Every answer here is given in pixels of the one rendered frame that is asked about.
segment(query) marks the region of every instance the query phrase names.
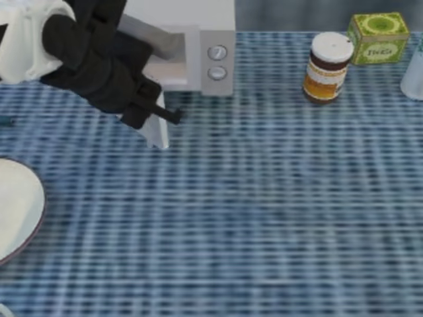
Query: brown jar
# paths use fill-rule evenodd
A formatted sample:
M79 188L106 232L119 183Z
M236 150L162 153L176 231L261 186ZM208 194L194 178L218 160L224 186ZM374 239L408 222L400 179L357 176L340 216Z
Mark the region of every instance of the brown jar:
M338 98L353 54L353 43L342 34L324 32L314 38L303 84L311 102L328 104Z

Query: box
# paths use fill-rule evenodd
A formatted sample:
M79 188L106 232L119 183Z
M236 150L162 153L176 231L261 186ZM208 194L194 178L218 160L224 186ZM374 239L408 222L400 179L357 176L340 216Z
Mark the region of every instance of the box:
M348 28L355 65L396 63L401 60L410 31L398 12L354 15Z

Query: white bowl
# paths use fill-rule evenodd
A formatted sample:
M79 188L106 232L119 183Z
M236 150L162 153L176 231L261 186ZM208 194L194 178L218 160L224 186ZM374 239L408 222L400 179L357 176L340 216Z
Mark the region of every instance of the white bowl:
M41 180L27 166L0 158L0 265L34 238L46 209Z

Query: cup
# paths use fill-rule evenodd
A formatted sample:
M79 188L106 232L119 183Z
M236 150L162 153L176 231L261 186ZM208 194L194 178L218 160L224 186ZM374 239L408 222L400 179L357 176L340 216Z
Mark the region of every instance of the cup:
M0 304L0 317L15 317L15 315L5 305Z

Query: blue checkered tablecloth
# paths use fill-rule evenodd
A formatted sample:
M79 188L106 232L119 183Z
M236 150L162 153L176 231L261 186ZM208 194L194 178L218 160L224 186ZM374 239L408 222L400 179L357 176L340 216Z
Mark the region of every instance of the blue checkered tablecloth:
M43 179L41 231L0 267L18 317L423 315L423 103L403 62L301 93L313 35L238 35L233 98L171 93L168 151L68 92L0 88L0 156Z

